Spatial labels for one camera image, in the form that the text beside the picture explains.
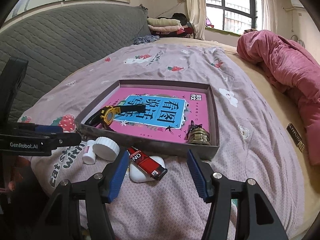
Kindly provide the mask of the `red black lighter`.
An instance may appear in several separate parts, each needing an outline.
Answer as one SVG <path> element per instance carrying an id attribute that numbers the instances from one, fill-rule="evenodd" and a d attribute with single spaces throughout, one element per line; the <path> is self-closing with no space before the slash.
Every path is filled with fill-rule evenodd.
<path id="1" fill-rule="evenodd" d="M 131 162 L 134 162 L 143 171 L 155 180 L 161 180 L 167 173 L 167 169 L 143 153 L 141 150 L 129 147 L 127 149 Z"/>

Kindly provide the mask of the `small white pill bottle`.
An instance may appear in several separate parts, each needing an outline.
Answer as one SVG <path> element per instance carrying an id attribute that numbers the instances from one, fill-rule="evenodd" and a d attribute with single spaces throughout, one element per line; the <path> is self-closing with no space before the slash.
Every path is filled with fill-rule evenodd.
<path id="1" fill-rule="evenodd" d="M 86 165 L 94 165 L 96 160 L 96 154 L 93 151 L 94 140 L 88 140 L 86 146 L 83 149 L 82 161 Z"/>

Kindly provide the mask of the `brass metal ornament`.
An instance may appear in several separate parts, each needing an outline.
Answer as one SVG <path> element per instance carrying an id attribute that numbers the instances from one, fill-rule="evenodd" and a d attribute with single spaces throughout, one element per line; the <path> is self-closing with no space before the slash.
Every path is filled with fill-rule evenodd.
<path id="1" fill-rule="evenodd" d="M 203 128 L 196 128 L 189 132 L 188 143 L 195 145 L 211 145 L 210 134 Z"/>

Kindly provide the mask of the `yellow black wrist watch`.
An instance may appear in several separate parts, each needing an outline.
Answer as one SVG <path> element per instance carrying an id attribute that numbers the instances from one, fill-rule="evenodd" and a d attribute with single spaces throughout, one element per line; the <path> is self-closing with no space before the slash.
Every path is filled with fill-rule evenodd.
<path id="1" fill-rule="evenodd" d="M 146 105 L 116 105 L 116 106 L 104 106 L 92 116 L 90 116 L 86 121 L 86 126 L 91 126 L 95 128 L 103 128 L 107 131 L 113 131 L 110 127 L 116 115 L 120 114 L 135 114 L 135 113 L 145 113 Z"/>

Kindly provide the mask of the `white earbuds case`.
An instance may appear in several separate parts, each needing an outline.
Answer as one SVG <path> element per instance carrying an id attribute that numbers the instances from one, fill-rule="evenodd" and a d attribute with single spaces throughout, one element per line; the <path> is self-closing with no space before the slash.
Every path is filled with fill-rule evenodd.
<path id="1" fill-rule="evenodd" d="M 151 159 L 159 163 L 165 168 L 164 159 L 159 156 L 151 156 Z M 151 178 L 149 174 L 143 171 L 139 166 L 137 166 L 134 162 L 130 163 L 129 166 L 129 177 L 134 183 L 144 183 L 149 181 L 155 181 L 155 179 Z"/>

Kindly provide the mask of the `white ribbed jar lid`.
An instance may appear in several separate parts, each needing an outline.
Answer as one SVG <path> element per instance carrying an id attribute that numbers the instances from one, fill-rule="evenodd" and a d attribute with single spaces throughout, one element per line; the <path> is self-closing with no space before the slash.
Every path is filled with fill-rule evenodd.
<path id="1" fill-rule="evenodd" d="M 119 145 L 107 137 L 98 137 L 92 147 L 93 152 L 106 161 L 115 161 L 120 152 Z"/>

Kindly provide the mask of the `black hair claw clip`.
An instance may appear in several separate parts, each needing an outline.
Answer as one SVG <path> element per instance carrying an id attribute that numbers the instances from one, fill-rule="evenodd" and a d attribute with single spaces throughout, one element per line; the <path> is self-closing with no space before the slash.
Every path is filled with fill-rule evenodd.
<path id="1" fill-rule="evenodd" d="M 189 138 L 189 134 L 190 132 L 192 132 L 193 130 L 197 129 L 197 128 L 202 128 L 202 124 L 195 124 L 195 122 L 193 120 L 191 120 L 190 125 L 188 126 L 188 131 L 186 133 L 186 138 Z"/>

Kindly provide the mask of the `pink strawberry bear bedsheet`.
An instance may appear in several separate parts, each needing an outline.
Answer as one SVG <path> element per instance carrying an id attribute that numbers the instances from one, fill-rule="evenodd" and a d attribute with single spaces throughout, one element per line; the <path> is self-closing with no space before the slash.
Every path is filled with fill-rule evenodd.
<path id="1" fill-rule="evenodd" d="M 220 48 L 141 44 L 122 48 L 72 74 L 20 117 L 21 122 L 60 125 L 74 131 L 74 118 L 121 79 L 209 84 L 219 118 L 220 147 L 209 160 L 229 179 L 255 179 L 288 236 L 304 216 L 304 180 L 289 135 L 257 87 Z M 159 182 L 125 177 L 107 206 L 120 239 L 200 239 L 209 213 L 184 158 L 165 157 Z"/>

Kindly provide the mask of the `shallow grey cardboard tray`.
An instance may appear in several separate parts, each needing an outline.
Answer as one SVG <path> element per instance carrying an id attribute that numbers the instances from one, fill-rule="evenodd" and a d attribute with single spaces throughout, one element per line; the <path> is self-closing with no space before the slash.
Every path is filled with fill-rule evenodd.
<path id="1" fill-rule="evenodd" d="M 144 104 L 144 113 L 117 114 L 109 127 L 86 121 L 105 106 Z M 212 159 L 219 149 L 219 124 L 210 85 L 184 81 L 118 80 L 75 119 L 86 138 L 108 137 L 120 146 L 185 157 L 188 150 Z"/>

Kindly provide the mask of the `pink Chinese workbook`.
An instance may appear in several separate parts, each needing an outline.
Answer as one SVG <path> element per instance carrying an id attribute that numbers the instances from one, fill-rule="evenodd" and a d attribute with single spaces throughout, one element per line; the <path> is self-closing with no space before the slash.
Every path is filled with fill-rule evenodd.
<path id="1" fill-rule="evenodd" d="M 145 104 L 145 113 L 116 115 L 111 128 L 118 133 L 153 140 L 186 143 L 191 120 L 210 130 L 205 92 L 157 88 L 119 87 L 101 105 Z"/>

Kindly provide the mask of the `grey quilted headboard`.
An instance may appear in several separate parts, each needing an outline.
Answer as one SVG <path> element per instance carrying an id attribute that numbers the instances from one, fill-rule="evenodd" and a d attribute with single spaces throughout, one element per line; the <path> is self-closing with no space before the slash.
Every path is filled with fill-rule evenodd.
<path id="1" fill-rule="evenodd" d="M 140 5 L 77 4 L 29 16 L 1 32 L 1 67 L 28 61 L 9 119 L 16 121 L 67 76 L 150 34 Z"/>

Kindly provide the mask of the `black gold mattress label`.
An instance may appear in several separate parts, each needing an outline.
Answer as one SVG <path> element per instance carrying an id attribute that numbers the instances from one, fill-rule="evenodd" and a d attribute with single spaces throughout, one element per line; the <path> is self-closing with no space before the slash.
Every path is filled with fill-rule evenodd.
<path id="1" fill-rule="evenodd" d="M 302 137 L 296 130 L 295 126 L 292 123 L 289 123 L 286 130 L 288 131 L 289 135 L 291 136 L 295 146 L 300 150 L 300 152 L 304 151 L 305 145 L 303 143 Z"/>

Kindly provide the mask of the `blue patterned folded cloth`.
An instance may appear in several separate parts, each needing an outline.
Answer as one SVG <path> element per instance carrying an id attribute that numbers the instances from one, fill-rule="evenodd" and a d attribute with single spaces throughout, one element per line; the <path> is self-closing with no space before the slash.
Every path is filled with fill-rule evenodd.
<path id="1" fill-rule="evenodd" d="M 143 37 L 137 37 L 134 40 L 134 45 L 152 43 L 158 41 L 159 39 L 160 37 L 158 35 L 146 35 Z"/>

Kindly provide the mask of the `pink crumpled quilt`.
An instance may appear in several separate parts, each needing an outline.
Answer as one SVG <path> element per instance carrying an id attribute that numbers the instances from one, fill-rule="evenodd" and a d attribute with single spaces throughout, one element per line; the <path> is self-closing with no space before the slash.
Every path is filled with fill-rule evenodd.
<path id="1" fill-rule="evenodd" d="M 270 84 L 298 106 L 306 130 L 311 165 L 319 165 L 319 64 L 300 44 L 269 30 L 238 39 L 237 53 L 260 66 Z"/>

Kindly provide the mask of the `stack of folded blankets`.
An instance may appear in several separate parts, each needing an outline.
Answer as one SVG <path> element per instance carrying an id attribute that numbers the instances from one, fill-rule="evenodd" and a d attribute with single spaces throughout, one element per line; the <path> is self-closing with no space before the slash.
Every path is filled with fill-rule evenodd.
<path id="1" fill-rule="evenodd" d="M 182 13 L 174 13 L 171 18 L 147 18 L 152 35 L 159 37 L 194 38 L 193 26 Z"/>

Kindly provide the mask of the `black framed window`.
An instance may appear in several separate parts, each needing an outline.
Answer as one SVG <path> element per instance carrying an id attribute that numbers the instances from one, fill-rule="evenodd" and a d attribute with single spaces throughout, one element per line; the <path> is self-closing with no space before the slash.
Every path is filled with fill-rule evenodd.
<path id="1" fill-rule="evenodd" d="M 207 28 L 241 35 L 256 23 L 256 0 L 206 0 Z"/>

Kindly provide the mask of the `cream curtain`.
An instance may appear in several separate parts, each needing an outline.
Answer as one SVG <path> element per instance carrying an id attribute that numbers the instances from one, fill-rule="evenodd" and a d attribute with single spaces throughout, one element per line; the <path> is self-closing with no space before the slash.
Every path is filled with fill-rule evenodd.
<path id="1" fill-rule="evenodd" d="M 206 26 L 206 0 L 180 0 L 186 3 L 189 21 L 193 26 L 194 37 L 204 40 Z"/>

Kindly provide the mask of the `white wall air conditioner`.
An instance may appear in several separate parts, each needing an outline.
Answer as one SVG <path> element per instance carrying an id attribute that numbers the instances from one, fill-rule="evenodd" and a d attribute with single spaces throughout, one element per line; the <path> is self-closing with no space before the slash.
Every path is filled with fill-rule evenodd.
<path id="1" fill-rule="evenodd" d="M 302 5 L 302 3 L 299 0 L 290 0 L 291 4 L 293 7 L 295 8 L 304 8 L 304 6 Z"/>

